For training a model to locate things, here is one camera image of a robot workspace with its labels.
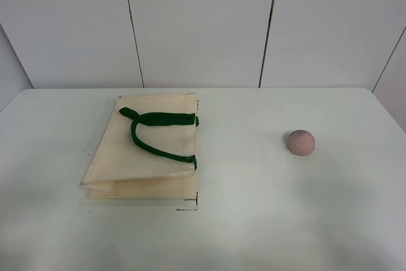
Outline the cream linen bag green handles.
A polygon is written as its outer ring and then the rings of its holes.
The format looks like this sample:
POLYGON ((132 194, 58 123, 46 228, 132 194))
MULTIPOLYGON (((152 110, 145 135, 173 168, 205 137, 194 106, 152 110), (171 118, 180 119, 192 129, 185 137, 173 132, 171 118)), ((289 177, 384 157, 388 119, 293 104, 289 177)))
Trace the cream linen bag green handles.
POLYGON ((94 199, 194 199, 196 93, 121 96, 81 184, 94 199))

